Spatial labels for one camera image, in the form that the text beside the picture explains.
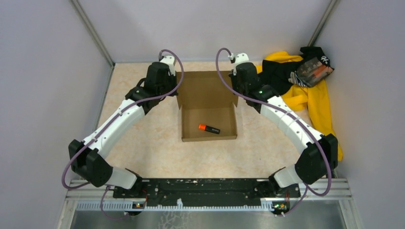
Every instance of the orange and black marker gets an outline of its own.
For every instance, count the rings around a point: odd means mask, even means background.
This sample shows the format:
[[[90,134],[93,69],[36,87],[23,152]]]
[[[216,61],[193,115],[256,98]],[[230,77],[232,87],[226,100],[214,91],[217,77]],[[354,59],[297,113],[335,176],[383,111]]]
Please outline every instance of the orange and black marker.
[[[200,124],[198,126],[198,128],[200,130],[208,131],[208,132],[211,132],[211,133],[214,133],[214,134],[219,134],[219,132],[221,131],[220,129],[217,129],[217,128],[214,128],[214,127],[211,127],[211,126],[207,126],[207,125],[203,125],[203,124]]]

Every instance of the open cardboard box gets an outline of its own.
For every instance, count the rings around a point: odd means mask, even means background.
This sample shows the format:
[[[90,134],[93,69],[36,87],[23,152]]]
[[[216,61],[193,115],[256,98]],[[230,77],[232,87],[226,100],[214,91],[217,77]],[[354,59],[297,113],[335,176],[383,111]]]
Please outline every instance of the open cardboard box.
[[[228,85],[229,71],[221,72]],[[235,108],[238,97],[221,82],[216,71],[185,72],[177,90],[181,109],[181,139],[183,142],[236,139]],[[220,129],[214,134],[198,129],[199,124]]]

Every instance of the table surface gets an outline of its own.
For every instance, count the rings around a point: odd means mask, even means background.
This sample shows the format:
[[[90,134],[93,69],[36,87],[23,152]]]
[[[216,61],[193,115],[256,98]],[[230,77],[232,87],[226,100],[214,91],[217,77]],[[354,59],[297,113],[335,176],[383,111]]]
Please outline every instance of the table surface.
[[[146,76],[150,63],[118,63],[115,66],[100,125],[118,108],[125,94]],[[185,62],[186,71],[213,71],[213,62]],[[231,69],[221,62],[220,69]],[[239,98],[235,109],[235,140],[181,141],[177,101],[166,98],[135,123],[117,142],[107,161],[148,178],[244,178],[268,177],[294,164],[299,153],[290,140],[267,118]],[[311,125],[307,110],[296,112]]]

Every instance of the orange cap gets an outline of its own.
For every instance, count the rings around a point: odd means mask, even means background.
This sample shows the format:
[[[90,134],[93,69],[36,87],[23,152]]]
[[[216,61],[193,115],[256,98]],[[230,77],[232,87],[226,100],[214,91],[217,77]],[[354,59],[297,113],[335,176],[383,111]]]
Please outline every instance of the orange cap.
[[[200,125],[198,126],[198,128],[199,128],[200,130],[205,130],[205,127],[206,127],[206,125],[203,125],[203,124],[200,124]]]

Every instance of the yellow cloth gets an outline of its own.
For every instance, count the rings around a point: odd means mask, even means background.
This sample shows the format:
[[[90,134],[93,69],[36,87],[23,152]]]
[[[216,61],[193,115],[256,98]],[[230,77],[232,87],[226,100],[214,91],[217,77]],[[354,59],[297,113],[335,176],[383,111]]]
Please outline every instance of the yellow cloth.
[[[298,62],[302,61],[302,57],[290,56],[286,51],[281,51],[268,55],[265,60],[278,63]],[[263,71],[261,65],[257,66],[256,69],[257,73]],[[308,107],[309,117],[314,128],[324,135],[333,134],[336,136],[332,129],[332,116],[330,113],[328,88],[326,87],[325,80],[321,80],[314,87],[300,87],[294,84],[290,90],[281,97],[293,111],[300,111]],[[341,147],[338,146],[338,160],[342,161],[342,159],[343,152]]]

